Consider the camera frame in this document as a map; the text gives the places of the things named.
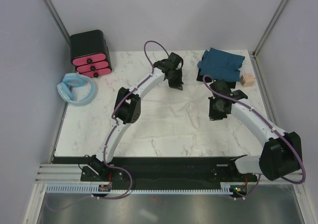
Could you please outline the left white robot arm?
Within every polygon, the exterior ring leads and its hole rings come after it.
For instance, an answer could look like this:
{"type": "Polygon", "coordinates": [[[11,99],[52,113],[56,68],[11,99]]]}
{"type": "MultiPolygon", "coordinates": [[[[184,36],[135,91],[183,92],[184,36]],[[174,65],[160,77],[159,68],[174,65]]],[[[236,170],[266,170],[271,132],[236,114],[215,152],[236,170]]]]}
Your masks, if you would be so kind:
{"type": "Polygon", "coordinates": [[[114,124],[106,137],[105,144],[100,147],[88,163],[92,176],[98,181],[107,179],[109,163],[124,133],[141,115],[142,99],[158,84],[167,80],[170,88],[183,90],[182,82],[183,58],[170,53],[168,58],[155,62],[152,71],[141,81],[130,88],[120,88],[111,118],[114,124]]]}

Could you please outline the small pink cube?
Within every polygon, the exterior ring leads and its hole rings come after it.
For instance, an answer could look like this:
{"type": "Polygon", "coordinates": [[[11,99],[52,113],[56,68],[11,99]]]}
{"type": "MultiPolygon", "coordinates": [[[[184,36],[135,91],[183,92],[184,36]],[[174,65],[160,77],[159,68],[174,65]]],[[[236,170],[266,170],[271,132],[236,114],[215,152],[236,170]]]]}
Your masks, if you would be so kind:
{"type": "Polygon", "coordinates": [[[242,87],[252,87],[255,84],[254,74],[243,74],[240,77],[240,83],[242,87]]]}

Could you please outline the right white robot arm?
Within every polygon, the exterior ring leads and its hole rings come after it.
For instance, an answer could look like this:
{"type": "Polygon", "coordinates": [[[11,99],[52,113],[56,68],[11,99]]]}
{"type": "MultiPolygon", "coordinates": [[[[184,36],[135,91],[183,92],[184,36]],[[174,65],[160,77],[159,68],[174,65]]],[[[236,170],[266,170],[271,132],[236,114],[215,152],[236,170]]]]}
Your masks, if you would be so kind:
{"type": "Polygon", "coordinates": [[[209,97],[209,119],[219,121],[233,115],[240,120],[262,145],[260,155],[243,155],[234,159],[228,170],[233,181],[241,180],[245,174],[261,174],[268,180],[286,179],[295,171],[302,172],[299,183],[306,178],[302,160],[301,138],[296,132],[287,133],[262,116],[241,90],[232,91],[224,80],[207,86],[209,97]]]}

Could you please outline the black pink drawer box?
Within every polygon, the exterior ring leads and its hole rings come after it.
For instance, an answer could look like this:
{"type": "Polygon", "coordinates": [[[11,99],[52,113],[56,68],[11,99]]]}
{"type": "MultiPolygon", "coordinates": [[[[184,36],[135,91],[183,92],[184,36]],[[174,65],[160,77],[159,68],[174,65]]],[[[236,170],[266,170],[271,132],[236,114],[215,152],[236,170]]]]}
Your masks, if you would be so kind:
{"type": "Polygon", "coordinates": [[[71,63],[81,75],[98,78],[112,72],[109,50],[101,30],[71,35],[70,52],[71,63]]]}

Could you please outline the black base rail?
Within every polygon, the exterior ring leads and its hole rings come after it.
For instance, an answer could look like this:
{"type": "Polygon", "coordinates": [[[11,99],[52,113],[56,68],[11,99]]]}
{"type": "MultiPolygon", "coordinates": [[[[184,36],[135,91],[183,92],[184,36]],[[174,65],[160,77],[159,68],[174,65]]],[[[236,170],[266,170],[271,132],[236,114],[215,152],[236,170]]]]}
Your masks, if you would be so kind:
{"type": "Polygon", "coordinates": [[[106,176],[98,176],[88,163],[91,157],[56,157],[53,164],[80,168],[82,184],[112,185],[128,195],[131,188],[219,188],[230,185],[232,197],[246,194],[256,174],[240,174],[234,157],[116,157],[106,176]]]}

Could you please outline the folded teal t shirt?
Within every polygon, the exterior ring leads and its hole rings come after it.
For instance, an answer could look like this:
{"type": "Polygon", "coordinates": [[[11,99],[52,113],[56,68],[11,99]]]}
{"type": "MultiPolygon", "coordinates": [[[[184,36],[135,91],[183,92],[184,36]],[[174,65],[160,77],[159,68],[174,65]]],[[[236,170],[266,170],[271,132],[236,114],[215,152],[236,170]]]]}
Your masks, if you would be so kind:
{"type": "Polygon", "coordinates": [[[210,48],[205,50],[202,60],[197,64],[198,75],[200,78],[209,75],[213,79],[237,82],[240,79],[240,68],[244,60],[245,56],[210,48]]]}

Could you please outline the white t shirt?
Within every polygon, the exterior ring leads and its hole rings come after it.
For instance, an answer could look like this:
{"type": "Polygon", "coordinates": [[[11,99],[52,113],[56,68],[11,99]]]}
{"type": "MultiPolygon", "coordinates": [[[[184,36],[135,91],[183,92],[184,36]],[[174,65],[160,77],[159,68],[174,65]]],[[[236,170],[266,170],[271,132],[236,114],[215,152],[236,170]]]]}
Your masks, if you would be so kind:
{"type": "Polygon", "coordinates": [[[138,121],[125,132],[116,156],[222,156],[223,121],[209,120],[211,92],[201,83],[183,90],[157,86],[142,100],[138,121]]]}

